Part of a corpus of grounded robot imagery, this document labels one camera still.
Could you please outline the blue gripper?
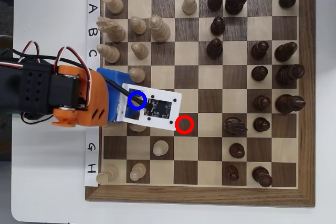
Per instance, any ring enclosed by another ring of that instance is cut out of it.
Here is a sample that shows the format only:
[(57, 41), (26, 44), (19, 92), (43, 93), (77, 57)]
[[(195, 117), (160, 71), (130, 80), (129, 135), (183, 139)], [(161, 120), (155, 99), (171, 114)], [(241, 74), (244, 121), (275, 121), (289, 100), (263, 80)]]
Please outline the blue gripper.
[[(100, 73), (104, 78), (112, 80), (117, 85), (122, 86), (124, 83), (126, 84), (134, 84), (130, 75), (125, 72), (120, 72), (116, 70), (106, 69), (106, 68), (98, 68), (97, 72)], [(107, 84), (108, 88), (108, 101), (109, 101), (109, 109), (108, 109), (108, 119), (107, 122), (112, 122), (117, 118), (117, 106), (119, 104), (119, 91), (114, 88), (112, 85)]]

